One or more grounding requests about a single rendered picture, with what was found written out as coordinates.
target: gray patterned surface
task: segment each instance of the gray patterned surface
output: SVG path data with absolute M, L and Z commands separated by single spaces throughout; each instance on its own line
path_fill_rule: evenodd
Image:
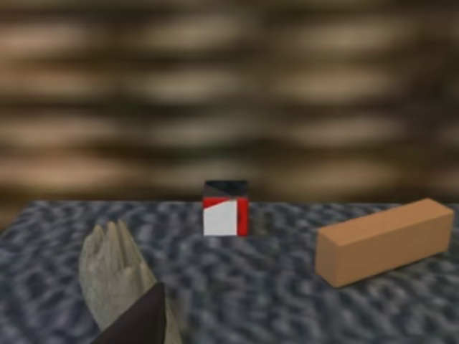
M 0 343 L 90 343 L 77 258 L 94 223 L 117 218 L 165 282 L 186 344 L 459 343 L 457 227 L 447 254 L 352 286 L 314 275 L 317 227 L 390 206 L 256 204 L 257 235 L 243 239 L 200 236 L 198 203 L 33 202 L 0 240 Z

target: tan wooden block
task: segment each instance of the tan wooden block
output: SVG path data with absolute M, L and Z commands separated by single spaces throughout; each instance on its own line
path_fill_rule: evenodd
M 316 273 L 342 287 L 448 250 L 454 211 L 423 199 L 318 231 Z

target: blurry background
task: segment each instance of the blurry background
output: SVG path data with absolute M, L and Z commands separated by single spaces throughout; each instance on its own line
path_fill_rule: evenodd
M 2 0 L 0 222 L 32 199 L 459 201 L 459 6 Z

